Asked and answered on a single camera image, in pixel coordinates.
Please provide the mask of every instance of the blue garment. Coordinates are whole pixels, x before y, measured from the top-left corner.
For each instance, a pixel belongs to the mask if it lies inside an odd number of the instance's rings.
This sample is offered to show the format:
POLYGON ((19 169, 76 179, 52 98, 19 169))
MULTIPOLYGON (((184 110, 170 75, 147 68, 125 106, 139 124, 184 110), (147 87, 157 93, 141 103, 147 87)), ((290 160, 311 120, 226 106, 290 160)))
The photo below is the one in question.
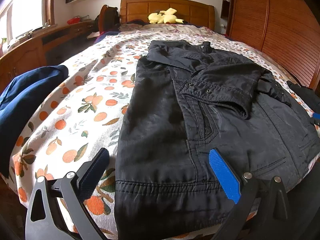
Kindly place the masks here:
POLYGON ((9 177, 14 145, 38 106, 68 77, 66 66, 40 67, 15 77, 0 96, 0 172, 9 177))

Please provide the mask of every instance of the wooden cabinet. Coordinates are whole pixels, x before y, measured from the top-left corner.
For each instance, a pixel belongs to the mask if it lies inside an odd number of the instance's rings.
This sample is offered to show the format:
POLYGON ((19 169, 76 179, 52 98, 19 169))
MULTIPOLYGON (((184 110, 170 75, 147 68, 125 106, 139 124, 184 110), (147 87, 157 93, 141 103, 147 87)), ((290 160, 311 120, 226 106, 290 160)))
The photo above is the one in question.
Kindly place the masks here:
POLYGON ((14 77, 38 67, 59 65, 92 45, 93 41, 88 41, 86 35, 93 25, 88 21, 55 28, 9 51, 0 58, 0 92, 14 77))
POLYGON ((320 26, 304 0, 234 0, 229 36, 266 53, 316 90, 320 26))

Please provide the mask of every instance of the bed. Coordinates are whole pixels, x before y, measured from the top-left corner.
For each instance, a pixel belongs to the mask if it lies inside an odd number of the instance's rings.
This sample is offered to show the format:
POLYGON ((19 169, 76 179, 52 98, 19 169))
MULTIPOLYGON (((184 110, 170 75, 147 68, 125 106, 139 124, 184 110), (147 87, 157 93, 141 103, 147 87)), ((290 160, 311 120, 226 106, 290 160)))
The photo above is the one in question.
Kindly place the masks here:
MULTIPOLYGON (((117 140, 135 86, 137 62, 148 53, 152 40, 186 40, 194 45, 210 41, 216 49, 242 54, 272 71, 275 79, 312 115, 313 111, 287 86, 291 77, 283 69, 250 46, 212 31, 213 6, 189 0, 121 0, 120 17, 123 23, 137 18, 146 21, 150 12, 169 7, 178 10, 178 17, 203 27, 123 24, 119 35, 107 36, 63 63, 69 69, 69 77, 50 93, 26 124, 11 154, 10 176, 3 177, 24 206, 28 207, 39 176, 62 178, 68 171, 77 171, 105 147, 110 153, 110 164, 85 205, 106 237, 117 239, 114 219, 117 140)), ((309 164, 309 170, 318 157, 309 164)), ((76 232, 64 202, 58 202, 69 230, 76 232)), ((213 226, 172 239, 210 235, 218 228, 213 226)))

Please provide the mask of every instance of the black jacket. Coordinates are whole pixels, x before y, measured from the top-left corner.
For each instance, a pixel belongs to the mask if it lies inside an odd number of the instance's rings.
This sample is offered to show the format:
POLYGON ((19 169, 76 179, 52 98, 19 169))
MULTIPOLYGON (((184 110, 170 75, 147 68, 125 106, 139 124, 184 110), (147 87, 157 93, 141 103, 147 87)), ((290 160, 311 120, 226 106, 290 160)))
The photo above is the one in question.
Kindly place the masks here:
POLYGON ((119 239, 164 239, 221 223, 227 199, 208 154, 238 176, 297 185, 320 151, 310 117, 272 73, 209 42, 153 41, 137 65, 116 159, 119 239))

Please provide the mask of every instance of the red object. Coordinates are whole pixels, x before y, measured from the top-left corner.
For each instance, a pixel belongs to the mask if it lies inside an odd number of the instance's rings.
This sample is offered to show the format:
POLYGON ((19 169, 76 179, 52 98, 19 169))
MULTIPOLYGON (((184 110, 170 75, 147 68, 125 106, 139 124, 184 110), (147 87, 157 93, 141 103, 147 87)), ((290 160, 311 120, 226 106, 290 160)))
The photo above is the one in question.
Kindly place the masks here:
POLYGON ((80 17, 74 17, 70 20, 67 21, 67 24, 75 24, 75 23, 78 23, 80 22, 80 17))

